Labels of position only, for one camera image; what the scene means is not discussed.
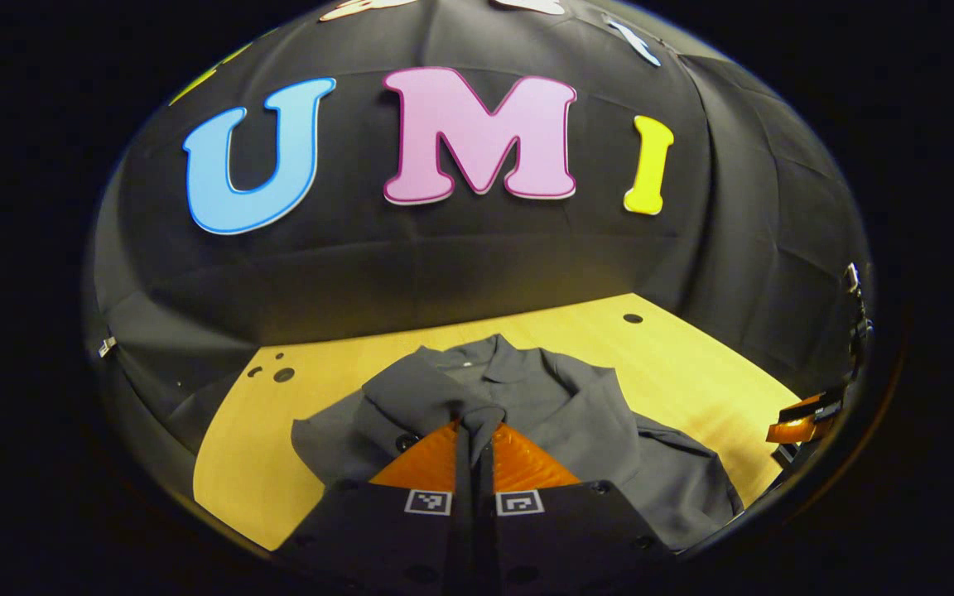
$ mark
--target yellow table surface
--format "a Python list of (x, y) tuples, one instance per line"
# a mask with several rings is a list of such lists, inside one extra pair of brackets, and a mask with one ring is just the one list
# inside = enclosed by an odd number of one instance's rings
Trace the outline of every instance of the yellow table surface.
[[(624, 314), (643, 322), (631, 324)], [(292, 449), (310, 418), (420, 346), (446, 350), (502, 334), (616, 369), (629, 407), (720, 454), (746, 506), (779, 475), (764, 438), (797, 397), (699, 329), (634, 294), (432, 329), (261, 348), (216, 411), (194, 470), (194, 498), (243, 536), (273, 550), (315, 506), (322, 483)], [(276, 382), (275, 373), (295, 370)]]

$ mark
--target letter m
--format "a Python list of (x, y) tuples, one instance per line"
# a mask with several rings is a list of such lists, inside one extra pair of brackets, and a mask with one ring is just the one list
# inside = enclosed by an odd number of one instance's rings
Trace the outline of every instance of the letter m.
[(489, 113), (462, 75), (450, 68), (411, 68), (386, 76), (400, 94), (400, 171), (386, 182), (394, 204), (446, 199), (455, 181), (440, 169), (443, 139), (467, 184), (477, 194), (492, 188), (510, 148), (518, 165), (504, 178), (508, 192), (526, 199), (565, 199), (576, 192), (566, 142), (568, 84), (526, 76)]

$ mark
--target letter u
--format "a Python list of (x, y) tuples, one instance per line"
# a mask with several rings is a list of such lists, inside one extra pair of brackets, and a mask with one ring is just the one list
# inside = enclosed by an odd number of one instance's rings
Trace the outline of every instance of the letter u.
[(245, 108), (210, 118), (186, 137), (186, 196), (201, 229), (246, 233), (276, 222), (304, 199), (315, 179), (319, 99), (335, 86), (333, 79), (311, 79), (267, 98), (264, 105), (277, 112), (277, 163), (257, 189), (239, 191), (230, 180), (231, 131), (245, 118)]

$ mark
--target jacket button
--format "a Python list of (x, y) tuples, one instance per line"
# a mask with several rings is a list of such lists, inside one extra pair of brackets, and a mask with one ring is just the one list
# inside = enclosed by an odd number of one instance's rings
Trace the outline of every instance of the jacket button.
[(420, 438), (417, 435), (400, 435), (397, 437), (397, 449), (400, 449), (400, 453), (405, 452), (419, 440)]

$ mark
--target orange gripper pad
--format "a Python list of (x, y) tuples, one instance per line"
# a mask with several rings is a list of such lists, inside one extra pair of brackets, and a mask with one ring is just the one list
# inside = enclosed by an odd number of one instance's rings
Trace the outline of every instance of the orange gripper pad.
[(451, 422), (432, 431), (386, 465), (371, 484), (402, 489), (455, 491), (455, 442), (459, 434)]
[(499, 424), (492, 436), (495, 492), (564, 487), (580, 482), (540, 446), (511, 429)]

